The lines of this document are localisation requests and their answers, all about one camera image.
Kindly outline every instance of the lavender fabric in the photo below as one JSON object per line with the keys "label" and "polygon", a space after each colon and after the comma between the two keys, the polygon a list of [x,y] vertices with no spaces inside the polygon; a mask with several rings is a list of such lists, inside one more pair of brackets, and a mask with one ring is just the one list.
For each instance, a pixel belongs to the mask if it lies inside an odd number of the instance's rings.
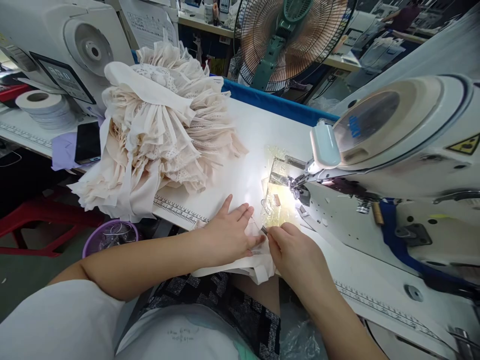
{"label": "lavender fabric", "polygon": [[51,168],[54,171],[63,169],[80,168],[75,162],[75,149],[77,147],[77,133],[66,132],[51,140],[52,156]]}

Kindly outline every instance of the ruler markings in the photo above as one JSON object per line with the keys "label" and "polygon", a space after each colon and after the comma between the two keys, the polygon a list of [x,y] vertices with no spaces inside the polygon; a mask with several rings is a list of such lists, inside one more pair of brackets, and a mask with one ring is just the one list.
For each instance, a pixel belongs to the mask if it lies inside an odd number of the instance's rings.
{"label": "ruler markings", "polygon": [[343,284],[337,280],[334,280],[334,282],[338,291],[340,292],[340,294],[342,294],[343,297],[348,297],[352,300],[355,300],[356,302],[364,306],[367,306],[377,311],[378,313],[381,313],[383,316],[390,317],[402,323],[403,325],[410,327],[411,329],[414,329],[425,335],[428,335],[434,338],[435,340],[441,341],[441,339],[437,335],[435,335],[428,327],[423,325],[415,317],[409,314],[406,314],[403,311],[400,311],[392,306],[389,306],[388,304],[385,304],[382,301],[378,301],[377,299],[370,297],[361,291],[356,290],[354,287]]}
{"label": "ruler markings", "polygon": [[15,127],[15,126],[7,125],[3,122],[0,122],[0,129],[7,130],[8,132],[10,132],[12,134],[19,135],[24,139],[33,141],[33,142],[35,142],[39,145],[42,145],[46,148],[49,148],[49,149],[52,148],[52,142],[51,141],[48,141],[48,140],[42,139],[41,137],[32,135],[32,134],[30,134],[26,131],[20,130],[19,128]]}
{"label": "ruler markings", "polygon": [[191,224],[196,224],[198,221],[202,221],[204,223],[208,223],[210,219],[205,216],[201,216],[197,212],[194,212],[184,206],[177,204],[174,201],[170,201],[169,199],[163,196],[155,196],[153,200],[155,206],[165,211],[168,211],[171,214],[176,215],[180,219],[186,220]]}

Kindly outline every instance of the left hand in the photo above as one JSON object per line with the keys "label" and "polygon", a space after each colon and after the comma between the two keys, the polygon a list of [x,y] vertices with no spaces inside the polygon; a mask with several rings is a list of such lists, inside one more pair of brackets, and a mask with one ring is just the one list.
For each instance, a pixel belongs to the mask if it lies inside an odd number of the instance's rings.
{"label": "left hand", "polygon": [[221,209],[204,228],[195,230],[200,237],[198,244],[201,244],[201,253],[198,255],[203,256],[205,267],[221,266],[251,257],[253,254],[250,249],[265,240],[264,235],[245,234],[254,208],[244,203],[229,213],[232,197],[230,194],[226,198]]}

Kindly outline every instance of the blue label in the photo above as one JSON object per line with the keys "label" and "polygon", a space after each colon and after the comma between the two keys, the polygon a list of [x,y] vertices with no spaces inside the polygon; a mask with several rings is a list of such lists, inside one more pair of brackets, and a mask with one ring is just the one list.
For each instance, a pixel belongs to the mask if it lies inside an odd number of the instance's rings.
{"label": "blue label", "polygon": [[357,138],[362,134],[360,131],[359,119],[356,116],[350,116],[348,118],[348,125],[350,127],[352,138]]}

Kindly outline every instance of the lace fabric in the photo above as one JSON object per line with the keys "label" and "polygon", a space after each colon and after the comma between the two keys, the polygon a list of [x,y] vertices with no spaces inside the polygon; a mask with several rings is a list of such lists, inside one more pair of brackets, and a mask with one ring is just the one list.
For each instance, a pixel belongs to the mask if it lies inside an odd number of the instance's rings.
{"label": "lace fabric", "polygon": [[86,210],[132,222],[153,218],[162,187],[199,193],[228,157],[248,152],[227,114],[222,77],[209,76],[181,43],[137,53],[140,64],[105,67],[112,86],[102,93],[101,159],[69,186]]}

